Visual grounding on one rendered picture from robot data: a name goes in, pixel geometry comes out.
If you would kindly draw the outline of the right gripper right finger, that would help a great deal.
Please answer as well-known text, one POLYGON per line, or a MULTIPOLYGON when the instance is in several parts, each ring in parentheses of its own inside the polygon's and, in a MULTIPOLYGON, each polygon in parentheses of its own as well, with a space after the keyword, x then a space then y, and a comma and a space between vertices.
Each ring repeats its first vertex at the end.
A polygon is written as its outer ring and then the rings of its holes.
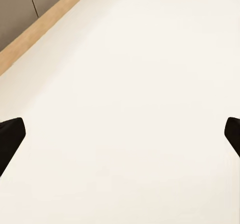
POLYGON ((227 119, 224 135, 240 157, 240 119, 229 117, 227 119))

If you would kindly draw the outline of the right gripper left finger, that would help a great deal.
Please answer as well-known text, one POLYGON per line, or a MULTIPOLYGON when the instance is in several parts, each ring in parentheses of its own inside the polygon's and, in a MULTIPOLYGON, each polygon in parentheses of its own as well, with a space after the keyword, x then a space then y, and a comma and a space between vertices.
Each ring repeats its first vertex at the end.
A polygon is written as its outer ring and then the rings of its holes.
POLYGON ((26 137, 22 117, 0 122, 0 177, 26 137))

